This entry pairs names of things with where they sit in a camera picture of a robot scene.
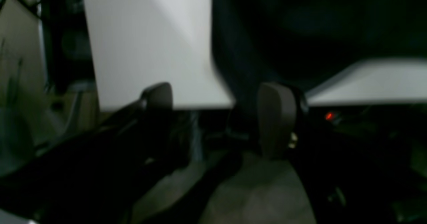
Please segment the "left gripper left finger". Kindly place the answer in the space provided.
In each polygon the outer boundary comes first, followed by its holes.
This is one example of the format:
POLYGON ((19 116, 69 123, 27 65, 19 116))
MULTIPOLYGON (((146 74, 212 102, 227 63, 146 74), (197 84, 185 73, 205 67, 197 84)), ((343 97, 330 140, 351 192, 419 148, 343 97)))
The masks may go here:
POLYGON ((40 224, 114 223, 137 199, 147 158, 167 149, 172 86, 161 82, 92 130, 56 139, 1 176, 1 209, 40 224))

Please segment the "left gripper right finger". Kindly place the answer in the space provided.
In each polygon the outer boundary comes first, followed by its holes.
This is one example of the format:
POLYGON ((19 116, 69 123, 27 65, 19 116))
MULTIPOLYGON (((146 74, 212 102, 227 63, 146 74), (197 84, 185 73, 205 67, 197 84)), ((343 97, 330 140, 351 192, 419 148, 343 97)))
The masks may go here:
POLYGON ((298 89, 257 94, 263 156, 290 160, 319 224, 425 224, 426 141, 338 133, 309 120, 298 89))

